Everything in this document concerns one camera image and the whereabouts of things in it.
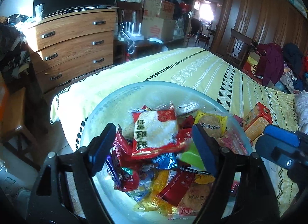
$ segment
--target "yellow snack wrapper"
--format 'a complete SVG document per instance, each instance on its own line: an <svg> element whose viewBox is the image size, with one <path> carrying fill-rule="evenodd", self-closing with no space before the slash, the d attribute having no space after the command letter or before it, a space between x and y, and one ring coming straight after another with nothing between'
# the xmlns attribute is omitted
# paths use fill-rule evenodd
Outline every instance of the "yellow snack wrapper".
<svg viewBox="0 0 308 224"><path fill-rule="evenodd" d="M194 124L200 123L209 136L217 139L226 131L227 119L227 116L213 115L197 111Z"/></svg>
<svg viewBox="0 0 308 224"><path fill-rule="evenodd" d="M173 170L159 170L157 178L151 186L151 193L139 201L133 210L137 212L149 212L159 210L162 214L171 214L173 206L159 198L157 195L163 190L177 174Z"/></svg>
<svg viewBox="0 0 308 224"><path fill-rule="evenodd" d="M195 183L200 185L209 184L215 181L215 177L212 175L196 174Z"/></svg>

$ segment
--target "bed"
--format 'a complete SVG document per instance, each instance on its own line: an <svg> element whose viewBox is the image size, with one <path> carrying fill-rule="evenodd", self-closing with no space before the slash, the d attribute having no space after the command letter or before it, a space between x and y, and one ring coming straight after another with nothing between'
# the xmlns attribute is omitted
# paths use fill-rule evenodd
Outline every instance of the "bed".
<svg viewBox="0 0 308 224"><path fill-rule="evenodd" d="M168 81L192 87L243 118L259 101L271 111L273 124L298 130L294 95L263 87L221 58L199 47L161 52L104 70L74 83L52 102L50 123L60 120L71 148L80 147L83 128L93 109L113 91L140 81ZM286 170L265 162L280 214L291 204L298 187Z"/></svg>

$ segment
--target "drawer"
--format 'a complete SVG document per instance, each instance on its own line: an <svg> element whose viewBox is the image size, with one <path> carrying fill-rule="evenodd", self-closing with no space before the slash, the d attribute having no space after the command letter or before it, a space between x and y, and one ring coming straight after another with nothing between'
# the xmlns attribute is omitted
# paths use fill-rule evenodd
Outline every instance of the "drawer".
<svg viewBox="0 0 308 224"><path fill-rule="evenodd" d="M103 51L103 55L113 53L113 31L80 36L54 44L37 53L31 53L31 60L34 71L38 74L68 60L98 51Z"/></svg>
<svg viewBox="0 0 308 224"><path fill-rule="evenodd" d="M38 73L36 78L43 93L45 93L73 78L89 73L95 69L111 65L112 63L112 54L104 55L104 51L99 51L51 67Z"/></svg>
<svg viewBox="0 0 308 224"><path fill-rule="evenodd" d="M34 52L37 52L64 40L113 31L115 28L115 16L115 12L94 12L41 23L26 31L28 45Z"/></svg>

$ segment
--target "drawer handle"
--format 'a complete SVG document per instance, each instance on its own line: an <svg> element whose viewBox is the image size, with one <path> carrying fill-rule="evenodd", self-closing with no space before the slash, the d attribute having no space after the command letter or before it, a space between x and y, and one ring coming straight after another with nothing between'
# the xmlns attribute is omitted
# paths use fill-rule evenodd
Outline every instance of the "drawer handle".
<svg viewBox="0 0 308 224"><path fill-rule="evenodd" d="M51 81L55 81L57 80L58 78L61 78L62 77L62 74L61 73L58 73L58 75L54 76L54 77L50 77L50 80Z"/></svg>
<svg viewBox="0 0 308 224"><path fill-rule="evenodd" d="M95 64L95 63L99 63L99 62L102 62L102 61L104 61L104 58L101 58L99 60L93 60L93 63Z"/></svg>
<svg viewBox="0 0 308 224"><path fill-rule="evenodd" d="M93 41L92 45L98 45L98 44L101 44L101 43L104 43L104 40Z"/></svg>
<svg viewBox="0 0 308 224"><path fill-rule="evenodd" d="M42 34L42 39L49 37L49 36L52 36L52 35L55 35L55 34L56 34L56 31L52 31L52 32L49 32L49 33L46 33L46 34Z"/></svg>
<svg viewBox="0 0 308 224"><path fill-rule="evenodd" d="M105 20L101 20L101 21L94 21L93 25L99 25L99 24L106 24Z"/></svg>
<svg viewBox="0 0 308 224"><path fill-rule="evenodd" d="M55 57L57 57L57 56L58 56L58 54L57 54L57 53L54 53L53 55L50 55L50 56L45 57L45 60L51 60L51 59L53 59L53 58L55 58Z"/></svg>

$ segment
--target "person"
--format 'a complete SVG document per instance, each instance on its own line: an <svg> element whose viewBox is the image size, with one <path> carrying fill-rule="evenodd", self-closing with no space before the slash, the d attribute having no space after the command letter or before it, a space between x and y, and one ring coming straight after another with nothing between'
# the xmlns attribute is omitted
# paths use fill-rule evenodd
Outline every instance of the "person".
<svg viewBox="0 0 308 224"><path fill-rule="evenodd" d="M201 22L200 20L196 19L196 18L192 18L190 26L192 27L191 30L191 35L192 36L197 36L197 33L201 27Z"/></svg>

